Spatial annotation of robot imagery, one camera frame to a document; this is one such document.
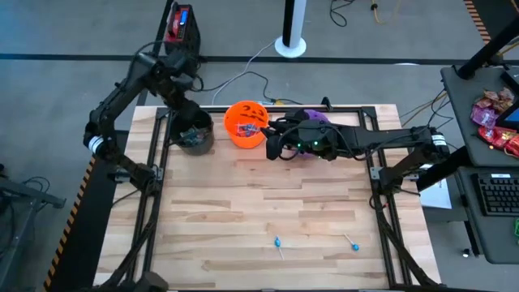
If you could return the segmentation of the tablet with blue screen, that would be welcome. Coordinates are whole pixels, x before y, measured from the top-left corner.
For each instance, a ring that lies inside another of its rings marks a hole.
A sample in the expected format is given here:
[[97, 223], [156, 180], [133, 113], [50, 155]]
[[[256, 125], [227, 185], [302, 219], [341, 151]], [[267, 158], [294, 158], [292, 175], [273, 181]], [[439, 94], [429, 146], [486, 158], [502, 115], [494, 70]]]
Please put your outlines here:
[[519, 99], [497, 118], [495, 124], [498, 127], [519, 131]]

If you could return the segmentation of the black desk device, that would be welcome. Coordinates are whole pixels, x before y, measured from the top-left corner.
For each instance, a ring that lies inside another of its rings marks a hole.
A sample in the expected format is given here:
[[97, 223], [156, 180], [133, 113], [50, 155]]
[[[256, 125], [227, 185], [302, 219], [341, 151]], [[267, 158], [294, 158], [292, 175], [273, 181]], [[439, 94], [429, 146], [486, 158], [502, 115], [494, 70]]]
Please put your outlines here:
[[511, 92], [519, 96], [519, 67], [503, 65], [503, 69], [500, 79]]

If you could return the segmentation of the hazard striped black mat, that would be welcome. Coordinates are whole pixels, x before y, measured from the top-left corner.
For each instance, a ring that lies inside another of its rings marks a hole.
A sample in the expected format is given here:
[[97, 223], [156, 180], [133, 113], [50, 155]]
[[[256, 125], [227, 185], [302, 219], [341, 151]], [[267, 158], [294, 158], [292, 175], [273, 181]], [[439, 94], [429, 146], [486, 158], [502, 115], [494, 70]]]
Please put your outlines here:
[[519, 16], [519, 0], [462, 1], [484, 44]]

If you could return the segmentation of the pink candy bag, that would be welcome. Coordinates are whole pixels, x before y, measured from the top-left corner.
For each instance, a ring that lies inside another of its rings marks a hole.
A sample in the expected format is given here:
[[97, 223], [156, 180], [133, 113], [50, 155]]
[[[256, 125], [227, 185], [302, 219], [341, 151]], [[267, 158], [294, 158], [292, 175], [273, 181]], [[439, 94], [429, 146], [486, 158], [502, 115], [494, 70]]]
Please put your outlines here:
[[471, 111], [470, 119], [485, 128], [493, 128], [495, 126], [498, 114], [491, 108], [482, 108], [474, 105]]

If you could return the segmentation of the white paper sheet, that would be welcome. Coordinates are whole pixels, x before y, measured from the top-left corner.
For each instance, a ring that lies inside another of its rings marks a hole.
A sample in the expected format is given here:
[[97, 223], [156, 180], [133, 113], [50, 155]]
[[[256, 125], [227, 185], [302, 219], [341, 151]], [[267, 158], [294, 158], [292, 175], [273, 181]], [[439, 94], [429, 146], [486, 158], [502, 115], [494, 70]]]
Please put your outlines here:
[[420, 201], [423, 207], [451, 209], [452, 203], [448, 190], [447, 179], [436, 182], [432, 186], [419, 191]]

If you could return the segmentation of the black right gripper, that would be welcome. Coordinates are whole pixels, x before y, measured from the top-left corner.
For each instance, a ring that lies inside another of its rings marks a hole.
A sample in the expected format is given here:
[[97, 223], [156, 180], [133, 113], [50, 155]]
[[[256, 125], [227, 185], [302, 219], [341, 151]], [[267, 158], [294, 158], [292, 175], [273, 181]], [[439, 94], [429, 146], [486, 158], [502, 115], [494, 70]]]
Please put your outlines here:
[[[340, 132], [328, 122], [307, 120], [309, 118], [304, 109], [287, 111], [284, 116], [269, 121], [269, 127], [261, 127], [260, 131], [266, 138], [280, 136], [278, 157], [283, 161], [290, 161], [304, 153], [326, 161], [335, 160], [340, 147]], [[297, 125], [285, 132], [271, 128], [280, 122]]]

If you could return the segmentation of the grey keyboard desk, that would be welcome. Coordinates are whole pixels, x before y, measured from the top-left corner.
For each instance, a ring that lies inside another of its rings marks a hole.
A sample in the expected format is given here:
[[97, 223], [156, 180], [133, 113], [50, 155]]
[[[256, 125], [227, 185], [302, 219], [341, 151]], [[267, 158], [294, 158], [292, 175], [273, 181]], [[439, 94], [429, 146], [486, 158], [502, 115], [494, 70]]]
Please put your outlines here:
[[519, 264], [519, 217], [485, 216], [475, 190], [476, 174], [511, 174], [519, 177], [519, 170], [461, 167], [455, 174], [469, 227], [474, 234], [475, 251], [484, 255], [491, 264]]

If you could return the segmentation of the black keyboard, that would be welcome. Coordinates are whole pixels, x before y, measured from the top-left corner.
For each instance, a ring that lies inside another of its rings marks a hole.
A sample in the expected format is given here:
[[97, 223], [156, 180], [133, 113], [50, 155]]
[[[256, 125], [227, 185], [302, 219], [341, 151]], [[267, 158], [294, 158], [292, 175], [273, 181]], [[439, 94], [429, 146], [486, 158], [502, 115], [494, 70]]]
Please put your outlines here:
[[476, 174], [474, 179], [485, 216], [519, 217], [519, 177], [511, 174]]

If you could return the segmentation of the black desk pole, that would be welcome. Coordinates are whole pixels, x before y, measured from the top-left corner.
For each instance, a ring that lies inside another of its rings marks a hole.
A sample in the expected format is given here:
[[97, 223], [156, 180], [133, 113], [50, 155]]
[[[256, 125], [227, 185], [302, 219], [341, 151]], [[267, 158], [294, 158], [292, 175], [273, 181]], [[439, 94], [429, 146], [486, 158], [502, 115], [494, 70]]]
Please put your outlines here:
[[513, 38], [519, 36], [519, 16], [508, 24], [496, 37], [484, 45], [469, 61], [457, 69], [457, 75], [462, 79], [470, 79], [477, 69], [491, 60]]

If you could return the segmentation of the white and black pole stand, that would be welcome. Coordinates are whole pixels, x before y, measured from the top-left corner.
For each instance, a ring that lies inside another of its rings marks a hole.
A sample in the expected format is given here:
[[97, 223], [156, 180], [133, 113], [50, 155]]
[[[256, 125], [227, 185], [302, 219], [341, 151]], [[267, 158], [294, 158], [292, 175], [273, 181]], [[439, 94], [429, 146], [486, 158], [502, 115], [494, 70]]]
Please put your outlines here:
[[307, 0], [285, 0], [282, 34], [275, 40], [275, 50], [284, 58], [301, 57], [307, 43], [302, 38]]

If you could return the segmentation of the hazard striped black platform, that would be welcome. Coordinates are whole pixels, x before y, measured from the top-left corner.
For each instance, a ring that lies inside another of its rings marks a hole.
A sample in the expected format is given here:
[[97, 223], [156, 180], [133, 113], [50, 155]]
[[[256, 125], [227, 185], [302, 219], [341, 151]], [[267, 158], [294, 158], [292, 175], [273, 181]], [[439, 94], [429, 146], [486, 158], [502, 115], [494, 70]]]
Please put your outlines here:
[[37, 292], [67, 292], [94, 285], [116, 189], [109, 179], [112, 170], [96, 156], [90, 158], [46, 279]]

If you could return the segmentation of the red candy pack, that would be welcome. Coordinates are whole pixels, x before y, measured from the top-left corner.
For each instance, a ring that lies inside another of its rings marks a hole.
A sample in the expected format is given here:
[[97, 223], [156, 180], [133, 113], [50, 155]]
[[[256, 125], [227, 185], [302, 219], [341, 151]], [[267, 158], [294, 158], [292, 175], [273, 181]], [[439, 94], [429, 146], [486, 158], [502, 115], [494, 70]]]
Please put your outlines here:
[[506, 131], [499, 127], [489, 128], [485, 126], [480, 126], [478, 128], [478, 136], [483, 142], [487, 143], [491, 148], [502, 149], [508, 142]]
[[506, 143], [504, 153], [519, 159], [519, 135], [515, 135]]

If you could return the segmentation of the brown candy bag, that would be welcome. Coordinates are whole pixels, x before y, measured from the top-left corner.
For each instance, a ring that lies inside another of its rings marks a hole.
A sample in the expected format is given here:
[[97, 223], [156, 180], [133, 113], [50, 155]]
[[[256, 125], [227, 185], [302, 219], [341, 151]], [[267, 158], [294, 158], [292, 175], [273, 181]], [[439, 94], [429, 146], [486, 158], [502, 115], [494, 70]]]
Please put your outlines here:
[[483, 108], [492, 108], [498, 114], [502, 114], [513, 105], [514, 98], [515, 96], [508, 88], [503, 88], [498, 92], [484, 90], [479, 104]]

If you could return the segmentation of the dark grey side desk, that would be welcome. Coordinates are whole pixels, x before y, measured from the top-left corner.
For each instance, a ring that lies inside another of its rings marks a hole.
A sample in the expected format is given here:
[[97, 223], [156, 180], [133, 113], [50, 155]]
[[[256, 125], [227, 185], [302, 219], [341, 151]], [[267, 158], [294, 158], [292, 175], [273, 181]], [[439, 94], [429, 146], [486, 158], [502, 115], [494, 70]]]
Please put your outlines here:
[[499, 150], [490, 150], [478, 137], [478, 125], [470, 119], [473, 103], [483, 95], [484, 89], [498, 92], [507, 86], [501, 78], [503, 73], [505, 69], [500, 67], [480, 68], [471, 79], [462, 79], [457, 75], [455, 67], [440, 70], [465, 143], [464, 149], [471, 164], [477, 167], [519, 167], [519, 158]]

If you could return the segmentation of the black halloween bucket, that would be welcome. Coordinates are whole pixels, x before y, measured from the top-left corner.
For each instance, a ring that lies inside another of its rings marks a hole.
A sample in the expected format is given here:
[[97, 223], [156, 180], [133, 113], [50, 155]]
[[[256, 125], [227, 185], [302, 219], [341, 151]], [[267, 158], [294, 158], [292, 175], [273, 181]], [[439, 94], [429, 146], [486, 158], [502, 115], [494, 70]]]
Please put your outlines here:
[[[200, 110], [195, 119], [191, 122], [179, 122], [177, 112], [173, 112], [173, 117], [169, 123], [169, 143], [177, 145], [185, 154], [191, 156], [201, 156], [209, 152], [214, 144], [213, 120], [209, 113]], [[185, 144], [182, 142], [180, 133], [195, 128], [197, 131], [206, 131], [207, 139], [203, 144]]]

